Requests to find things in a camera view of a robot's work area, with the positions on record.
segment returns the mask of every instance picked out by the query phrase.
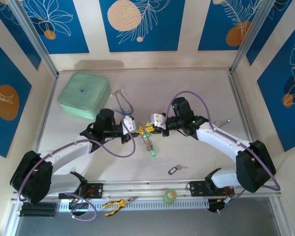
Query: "key tag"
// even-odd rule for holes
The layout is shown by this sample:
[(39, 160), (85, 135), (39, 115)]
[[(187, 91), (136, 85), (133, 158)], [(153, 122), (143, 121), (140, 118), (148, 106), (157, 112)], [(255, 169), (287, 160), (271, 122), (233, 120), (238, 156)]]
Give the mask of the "key tag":
[(172, 175), (172, 174), (175, 173), (176, 171), (177, 171), (177, 167), (174, 166), (174, 167), (172, 167), (172, 168), (168, 171), (168, 174), (169, 174), (169, 175)]

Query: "pliers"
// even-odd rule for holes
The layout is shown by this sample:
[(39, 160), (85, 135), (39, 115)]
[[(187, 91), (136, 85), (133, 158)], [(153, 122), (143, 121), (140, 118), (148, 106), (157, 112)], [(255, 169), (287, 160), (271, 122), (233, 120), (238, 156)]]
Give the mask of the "pliers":
[(121, 200), (118, 201), (118, 202), (109, 202), (109, 203), (104, 204), (104, 205), (103, 205), (103, 208), (106, 208), (107, 206), (109, 206), (109, 205), (113, 205), (113, 204), (120, 204), (120, 206), (118, 206), (117, 209), (115, 209), (113, 212), (110, 212), (110, 213), (105, 214), (105, 216), (111, 216), (111, 215), (115, 214), (115, 213), (116, 213), (117, 211), (119, 211), (121, 208), (125, 208), (126, 205), (127, 205), (128, 203), (130, 203), (130, 202), (136, 200), (137, 198), (138, 198), (138, 196), (137, 196), (137, 197), (128, 198), (128, 199), (126, 199), (126, 200), (121, 199)]

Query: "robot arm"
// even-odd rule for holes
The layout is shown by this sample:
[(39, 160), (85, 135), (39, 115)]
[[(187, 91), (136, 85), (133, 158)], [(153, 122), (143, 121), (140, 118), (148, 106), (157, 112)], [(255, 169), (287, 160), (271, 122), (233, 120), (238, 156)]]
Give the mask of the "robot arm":
[[(138, 129), (137, 123), (133, 118), (126, 116), (123, 124), (128, 130), (136, 136)], [(40, 202), (46, 195), (77, 192), (83, 195), (86, 191), (87, 180), (77, 172), (71, 172), (67, 175), (54, 175), (62, 166), (70, 163), (78, 157), (90, 154), (100, 148), (100, 145), (89, 140), (96, 140), (101, 144), (105, 143), (106, 138), (121, 138), (124, 144), (130, 141), (130, 136), (126, 128), (121, 124), (116, 124), (114, 112), (109, 109), (102, 109), (96, 117), (96, 121), (88, 125), (85, 131), (72, 142), (60, 147), (55, 153), (55, 162), (43, 161), (27, 180), (22, 195), (31, 204)], [(27, 152), (16, 169), (10, 185), (19, 191), (25, 177), (30, 170), (41, 161), (41, 157), (52, 154), (52, 151), (37, 154), (34, 151)]]
[[(208, 119), (194, 115), (184, 97), (176, 98), (172, 103), (172, 108), (175, 116), (167, 118), (165, 123), (164, 113), (150, 116), (150, 125), (154, 126), (156, 132), (161, 132), (164, 137), (167, 137), (170, 130), (181, 129), (187, 136), (212, 145), (236, 163), (236, 170), (221, 171), (219, 168), (210, 173), (209, 178), (206, 178), (208, 186), (212, 188), (242, 186), (249, 192), (254, 193), (270, 179), (270, 176), (260, 163), (239, 144), (253, 150), (271, 173), (273, 175), (276, 173), (270, 155), (262, 142), (250, 143), (226, 133), (215, 125), (211, 126)], [(227, 136), (237, 141), (237, 143), (231, 141)]]

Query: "green lunch box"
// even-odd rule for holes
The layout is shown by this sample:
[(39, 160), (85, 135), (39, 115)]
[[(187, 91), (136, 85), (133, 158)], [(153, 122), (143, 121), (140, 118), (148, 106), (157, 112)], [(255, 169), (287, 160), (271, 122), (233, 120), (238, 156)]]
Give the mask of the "green lunch box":
[(74, 73), (58, 97), (65, 112), (95, 119), (111, 93), (109, 80), (87, 72)]

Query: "white wall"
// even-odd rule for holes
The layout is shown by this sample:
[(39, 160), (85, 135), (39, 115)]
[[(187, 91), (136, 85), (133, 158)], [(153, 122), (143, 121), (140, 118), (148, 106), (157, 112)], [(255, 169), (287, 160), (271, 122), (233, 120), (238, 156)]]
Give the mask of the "white wall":
[(186, 0), (177, 52), (110, 53), (99, 0), (74, 0), (89, 54), (57, 54), (51, 58), (59, 71), (129, 68), (229, 68), (237, 51), (198, 52), (212, 0)]
[(14, 136), (12, 147), (9, 151), (9, 156), (7, 158), (0, 156), (1, 230), (13, 193), (13, 188), (9, 185), (10, 179), (24, 153), (31, 150), (34, 145), (54, 79), (43, 63), (41, 63), (38, 71), (35, 70), (32, 63), (28, 60), (1, 20), (0, 47), (32, 85), (31, 93)]
[(267, 146), (277, 169), (283, 202), (295, 228), (295, 148), (284, 152), (257, 84), (258, 78), (295, 29), (295, 0), (250, 67), (244, 59), (236, 73), (253, 120), (256, 138)]

